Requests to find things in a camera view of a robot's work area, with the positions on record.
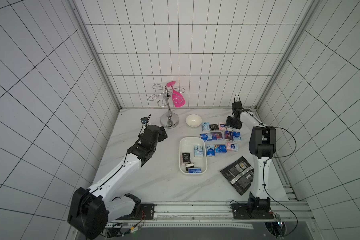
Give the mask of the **pink Tempo side pack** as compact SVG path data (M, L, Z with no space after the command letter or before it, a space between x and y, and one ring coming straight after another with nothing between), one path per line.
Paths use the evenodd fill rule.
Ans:
M225 131L227 129L226 124L224 122L218 123L218 127L220 131Z

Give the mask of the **blue orange tissue pack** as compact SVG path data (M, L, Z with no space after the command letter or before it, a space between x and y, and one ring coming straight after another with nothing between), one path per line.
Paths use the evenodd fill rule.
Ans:
M224 131L224 140L227 142L232 142L234 140L232 131Z

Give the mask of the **small black tissue pack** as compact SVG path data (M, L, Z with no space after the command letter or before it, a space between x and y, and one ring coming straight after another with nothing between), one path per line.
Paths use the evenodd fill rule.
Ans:
M210 124L210 131L219 131L220 127L218 124Z

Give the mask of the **blue red tissue pack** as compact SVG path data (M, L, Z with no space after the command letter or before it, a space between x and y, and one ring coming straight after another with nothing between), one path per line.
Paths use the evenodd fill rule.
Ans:
M212 132L211 135L213 141L219 141L224 139L222 132Z

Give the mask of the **pink tissue pack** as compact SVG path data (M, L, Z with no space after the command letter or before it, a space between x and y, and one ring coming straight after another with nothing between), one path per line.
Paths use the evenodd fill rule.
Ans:
M227 143L226 148L227 148L227 151L233 151L233 152L238 151L238 145L234 144L234 143Z

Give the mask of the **light blue tissue pack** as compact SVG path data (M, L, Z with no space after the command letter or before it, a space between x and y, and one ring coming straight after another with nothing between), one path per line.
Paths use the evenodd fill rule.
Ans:
M209 122L202 122L202 131L209 132L211 130Z

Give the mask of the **blue orange pack second row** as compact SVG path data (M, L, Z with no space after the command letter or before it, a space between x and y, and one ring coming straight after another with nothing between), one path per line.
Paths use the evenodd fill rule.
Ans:
M227 152L226 145L215 145L215 153L216 154L223 154Z

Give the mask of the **blue white tissue pack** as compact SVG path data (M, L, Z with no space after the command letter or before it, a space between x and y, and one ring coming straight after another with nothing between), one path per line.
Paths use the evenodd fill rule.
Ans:
M208 141L212 141L212 140L213 140L213 137L212 137L212 134L211 134L211 133L200 134L200 137L201 137L201 139L202 139L204 142L208 142Z

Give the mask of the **blue white pack second row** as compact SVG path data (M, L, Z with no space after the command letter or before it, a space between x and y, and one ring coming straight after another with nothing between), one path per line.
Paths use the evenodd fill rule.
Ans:
M206 156L207 157L215 157L215 146L214 145L206 145Z

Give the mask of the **black white tissue pack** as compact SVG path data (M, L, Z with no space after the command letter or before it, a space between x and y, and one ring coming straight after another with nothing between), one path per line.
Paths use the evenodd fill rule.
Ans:
M188 163L185 166L186 166L186 171L195 167L195 165L193 163Z

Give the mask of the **white storage box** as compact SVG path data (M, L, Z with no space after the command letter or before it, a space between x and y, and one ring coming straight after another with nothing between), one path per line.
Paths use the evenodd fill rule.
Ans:
M204 156L202 158L194 157L194 145L202 145L204 147ZM186 166L182 164L182 153L190 153L191 163L195 165L194 168L201 168L201 174L189 174L186 171ZM206 144L200 137L185 137L180 140L179 145L179 169L184 175L202 175L208 169L207 156L206 156Z

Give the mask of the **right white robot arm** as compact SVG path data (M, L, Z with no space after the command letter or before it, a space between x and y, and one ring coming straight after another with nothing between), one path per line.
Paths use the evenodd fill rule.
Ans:
M248 147L253 163L240 157L222 169L221 174L240 195L253 189L246 203L230 201L229 208L236 220L271 220L274 218L271 210L273 198L268 188L271 159L276 152L276 128L264 125L251 110L243 108L241 102L233 102L232 111L232 116L226 120L227 127L238 130L245 123L252 129Z

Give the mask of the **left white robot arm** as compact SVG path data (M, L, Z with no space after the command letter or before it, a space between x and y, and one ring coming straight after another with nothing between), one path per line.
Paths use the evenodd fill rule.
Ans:
M138 217L141 200L132 194L117 197L116 192L129 176L152 158L157 144L167 137L164 127L144 127L116 167L87 189L80 187L74 192L67 222L88 240L93 240L108 223L125 216Z

